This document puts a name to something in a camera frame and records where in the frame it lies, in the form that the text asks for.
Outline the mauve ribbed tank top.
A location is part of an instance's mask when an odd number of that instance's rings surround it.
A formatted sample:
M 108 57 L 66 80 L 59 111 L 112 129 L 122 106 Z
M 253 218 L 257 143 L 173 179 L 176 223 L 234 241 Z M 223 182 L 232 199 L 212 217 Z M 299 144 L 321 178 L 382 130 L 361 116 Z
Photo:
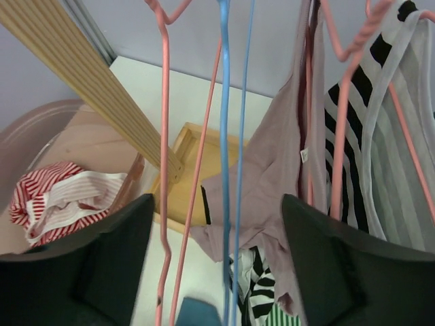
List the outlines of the mauve ribbed tank top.
M 281 199 L 292 194 L 328 210 L 325 164 L 323 12 L 303 1 L 292 73 L 272 100 L 243 152 L 229 170 L 230 219 L 241 229 L 230 245 L 264 250 L 275 277 L 275 300 L 304 315 L 281 216 Z

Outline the red white striped tank top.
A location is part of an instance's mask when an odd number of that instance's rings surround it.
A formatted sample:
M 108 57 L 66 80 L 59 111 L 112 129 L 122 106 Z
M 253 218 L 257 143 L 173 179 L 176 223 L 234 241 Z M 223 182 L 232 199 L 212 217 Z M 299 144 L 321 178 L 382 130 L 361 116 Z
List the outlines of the red white striped tank top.
M 57 162 L 23 175 L 9 205 L 30 247 L 45 245 L 104 219 L 126 173 L 84 170 Z

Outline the blue tank top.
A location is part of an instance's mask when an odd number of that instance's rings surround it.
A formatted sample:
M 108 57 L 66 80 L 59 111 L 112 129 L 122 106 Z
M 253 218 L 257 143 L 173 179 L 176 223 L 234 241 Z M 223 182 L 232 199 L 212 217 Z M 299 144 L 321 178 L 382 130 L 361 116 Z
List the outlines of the blue tank top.
M 175 326 L 221 326 L 217 308 L 202 300 L 185 297 L 181 303 Z

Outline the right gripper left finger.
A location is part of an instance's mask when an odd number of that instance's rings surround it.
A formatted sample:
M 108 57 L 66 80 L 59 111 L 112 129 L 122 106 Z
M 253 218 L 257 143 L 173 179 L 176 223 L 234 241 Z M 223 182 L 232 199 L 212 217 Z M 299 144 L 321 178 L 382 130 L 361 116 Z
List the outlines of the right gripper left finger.
M 84 229 L 1 255 L 2 325 L 129 325 L 152 229 L 144 194 Z

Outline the pink hanger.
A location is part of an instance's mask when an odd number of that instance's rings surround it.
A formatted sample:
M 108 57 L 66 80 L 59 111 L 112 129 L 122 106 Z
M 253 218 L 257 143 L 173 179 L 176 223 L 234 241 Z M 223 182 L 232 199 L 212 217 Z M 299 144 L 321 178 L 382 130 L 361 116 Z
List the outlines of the pink hanger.
M 170 46 L 169 46 L 169 33 L 167 26 L 173 24 L 190 5 L 191 1 L 183 1 L 179 7 L 169 16 L 162 8 L 159 1 L 147 1 L 150 9 L 155 13 L 158 28 L 162 38 L 162 94 L 161 94 L 161 140 L 160 140 L 160 242 L 164 249 L 164 263 L 160 273 L 160 279 L 157 290 L 157 304 L 156 304 L 156 316 L 155 324 L 160 325 L 162 323 L 163 313 L 163 298 L 164 288 L 166 285 L 167 275 L 171 263 L 171 247 L 167 240 L 167 200 L 169 189 L 169 84 L 170 84 Z M 220 53 L 222 49 L 222 42 L 219 41 L 217 45 L 217 52 L 215 55 L 215 61 L 213 66 L 213 73 L 211 76 L 209 95 L 207 100 L 207 106 L 203 121 L 203 128 L 201 132 L 200 145 L 196 157 L 195 173 L 192 182 L 192 190 L 190 194 L 190 205 L 186 216 L 186 223 L 184 224 L 183 240 L 181 244 L 181 251 L 179 254 L 179 261 L 177 265 L 177 274 L 175 278 L 175 287 L 173 290 L 173 298 L 171 303 L 171 313 L 169 318 L 169 324 L 175 324 L 175 315 L 177 311 L 177 303 L 179 297 L 179 288 L 181 285 L 181 278 L 184 268 L 184 260 L 186 256 L 186 249 L 188 239 L 190 236 L 190 226 L 192 220 L 192 213 L 194 209 L 196 188 L 198 185 L 198 178 L 201 169 L 201 162 L 203 158 L 203 148 L 205 145 L 205 138 L 207 135 L 207 125 L 209 121 L 209 114 L 211 110 L 211 103 L 213 99 L 213 92 L 215 88 L 215 81 L 220 63 Z
M 382 20 L 386 13 L 389 11 L 393 2 L 395 1 L 379 1 L 377 5 L 373 8 L 373 10 L 370 11 L 370 1 L 366 1 L 367 23 L 369 24 L 368 27 L 372 27 L 376 31 L 378 29 L 378 26 L 382 24 Z M 413 12 L 411 15 L 414 15 L 414 18 L 417 18 L 417 20 L 430 20 L 434 23 L 434 12 L 426 10 L 420 12 Z M 404 135 L 404 140 L 406 141 L 408 150 L 410 152 L 417 176 L 419 178 L 419 182 L 423 190 L 423 194 L 428 204 L 430 216 L 434 224 L 434 200 L 432 199 L 430 188 L 420 163 L 419 155 L 416 152 L 413 138 L 408 128 L 402 106 L 400 104 L 398 93 L 394 88 L 394 85 L 391 83 L 393 74 L 396 70 L 396 66 L 394 62 L 389 62 L 388 60 L 385 61 L 384 66 L 385 68 L 383 68 L 382 72 L 385 74 L 389 73 L 389 75 L 383 75 L 382 77 L 380 77 L 378 83 L 375 84 L 375 88 L 372 92 L 372 96 L 368 105 L 368 113 L 366 116 L 366 129 L 364 129 L 363 131 L 362 151 L 367 151 L 367 156 L 369 156 L 371 152 L 371 138 L 375 129 L 375 125 L 377 123 L 377 117 L 379 114 L 381 102 L 383 101 L 383 97 L 386 91 L 389 90 L 392 102 L 396 110 L 396 114 L 398 116 L 398 121 Z M 371 196 L 371 179 L 363 180 L 362 187 L 367 193 L 367 196 Z
M 341 89 L 338 97 L 338 110 L 336 119 L 330 216 L 338 221 L 341 217 L 341 196 L 343 184 L 342 169 L 344 162 L 345 129 L 351 78 L 362 59 L 365 44 L 380 26 L 384 16 L 389 11 L 393 2 L 382 0 L 379 1 L 374 7 L 371 7 L 370 2 L 367 1 L 366 20 L 359 32 L 353 38 L 352 43 L 350 43 L 346 48 L 343 48 L 341 45 L 329 2 L 321 1 L 320 3 L 326 19 L 326 26 L 330 36 L 332 49 L 334 50 L 338 61 L 351 61 L 342 78 Z

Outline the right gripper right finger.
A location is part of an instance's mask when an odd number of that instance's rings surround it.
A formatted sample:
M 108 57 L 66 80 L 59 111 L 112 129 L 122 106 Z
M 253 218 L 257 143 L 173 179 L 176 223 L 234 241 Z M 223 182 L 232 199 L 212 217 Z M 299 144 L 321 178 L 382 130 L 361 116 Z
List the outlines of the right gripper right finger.
M 434 324 L 434 254 L 380 240 L 290 194 L 281 211 L 308 325 Z

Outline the black white striped tank top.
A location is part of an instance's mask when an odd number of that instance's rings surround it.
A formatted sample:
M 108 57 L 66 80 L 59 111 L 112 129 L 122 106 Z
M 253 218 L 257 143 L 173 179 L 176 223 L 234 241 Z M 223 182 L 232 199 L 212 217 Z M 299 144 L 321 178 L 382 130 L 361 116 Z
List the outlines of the black white striped tank top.
M 434 224 L 415 166 L 408 150 L 389 90 L 379 109 L 371 138 L 371 152 L 362 151 L 368 105 L 385 61 L 394 62 L 391 83 L 400 99 L 414 146 L 434 200 L 434 110 L 430 70 L 432 35 L 428 20 L 412 1 L 393 6 L 379 34 L 364 53 L 349 89 L 342 169 L 341 221 L 377 238 L 417 249 L 434 251 Z M 325 164 L 328 210 L 331 205 L 332 169 L 338 97 L 342 82 L 324 90 Z M 371 179 L 371 196 L 362 181 Z M 192 229 L 192 236 L 214 261 L 223 260 L 223 208 L 221 173 L 202 182 L 207 223 Z M 275 277 L 264 250 L 231 246 L 230 287 L 237 289 L 236 321 L 263 325 L 275 300 Z

